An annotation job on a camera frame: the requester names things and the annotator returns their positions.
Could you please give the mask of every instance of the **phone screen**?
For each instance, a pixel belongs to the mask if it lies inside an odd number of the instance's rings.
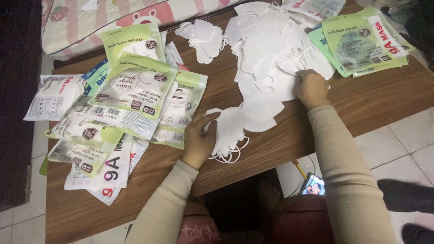
[[[324,181],[321,178],[310,174],[302,194],[324,195],[326,193],[325,191]]]

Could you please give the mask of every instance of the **wooden table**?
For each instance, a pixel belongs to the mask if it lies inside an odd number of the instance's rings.
[[[342,14],[362,8],[347,0]],[[225,28],[234,10],[214,16],[208,21]],[[237,72],[235,56],[226,47],[211,64],[199,64],[196,50],[186,39],[173,31],[167,43],[173,41],[185,65],[192,72],[208,76],[208,83],[197,113],[212,108],[238,106],[243,98],[233,81]],[[87,72],[105,56],[65,66],[53,74]],[[432,74],[413,56],[410,65],[389,69],[358,78],[342,78],[335,73],[329,80],[330,102],[353,136],[380,128],[434,106]],[[250,133],[249,145],[241,151],[235,164],[208,160],[201,168],[191,194],[199,196],[225,185],[256,175],[278,165],[314,152],[314,141],[307,110],[299,100],[285,102],[285,109],[276,116],[277,126],[262,133]],[[50,140],[49,148],[55,145]],[[111,207],[106,206],[85,190],[65,191],[63,185],[71,167],[65,163],[48,163],[46,200],[46,243],[71,243],[134,220],[153,191],[163,181],[182,151],[151,144]]]

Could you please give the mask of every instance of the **beige long-sleeve shirt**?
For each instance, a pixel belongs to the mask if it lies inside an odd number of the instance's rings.
[[[308,113],[336,243],[396,243],[383,193],[332,106]],[[175,244],[198,171],[181,160],[138,215],[125,244]]]

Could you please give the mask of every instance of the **bare foot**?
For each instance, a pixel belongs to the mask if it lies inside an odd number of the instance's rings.
[[[258,200],[261,211],[271,214],[280,201],[279,190],[269,181],[261,180],[258,185]]]

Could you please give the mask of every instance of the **bedsheet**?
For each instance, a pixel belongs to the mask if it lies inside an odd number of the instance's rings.
[[[42,49],[67,60],[102,47],[99,33],[132,24],[159,26],[201,16],[243,0],[98,0],[98,10],[81,11],[89,0],[42,0]]]

